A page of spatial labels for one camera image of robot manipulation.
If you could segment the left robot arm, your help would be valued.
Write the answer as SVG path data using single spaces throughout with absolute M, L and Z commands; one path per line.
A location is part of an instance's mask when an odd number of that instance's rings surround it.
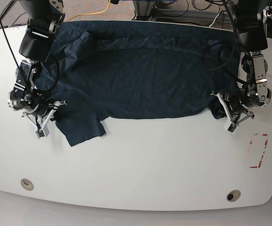
M 246 80 L 237 80 L 242 86 L 232 93 L 214 93 L 223 106 L 227 121 L 225 129 L 234 133 L 239 125 L 254 118 L 255 107 L 269 104 L 272 92 L 268 88 L 267 62 L 262 51 L 268 43 L 264 30 L 264 8 L 267 0 L 239 0 L 236 4 L 223 1 L 236 37 L 235 46 L 244 54 L 241 60 Z

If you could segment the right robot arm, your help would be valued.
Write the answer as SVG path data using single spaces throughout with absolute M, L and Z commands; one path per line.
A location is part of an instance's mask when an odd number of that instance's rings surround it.
M 41 138 L 49 134 L 47 124 L 55 119 L 54 113 L 66 104 L 50 99 L 59 80 L 59 63 L 49 54 L 65 18 L 64 5 L 61 0 L 22 0 L 20 4 L 28 15 L 26 33 L 19 49 L 25 59 L 17 67 L 8 105 L 15 111 L 21 110 L 21 116 L 29 119 L 36 135 Z M 39 90 L 35 82 L 42 75 L 41 63 L 47 58 L 55 63 L 56 75 L 50 88 Z

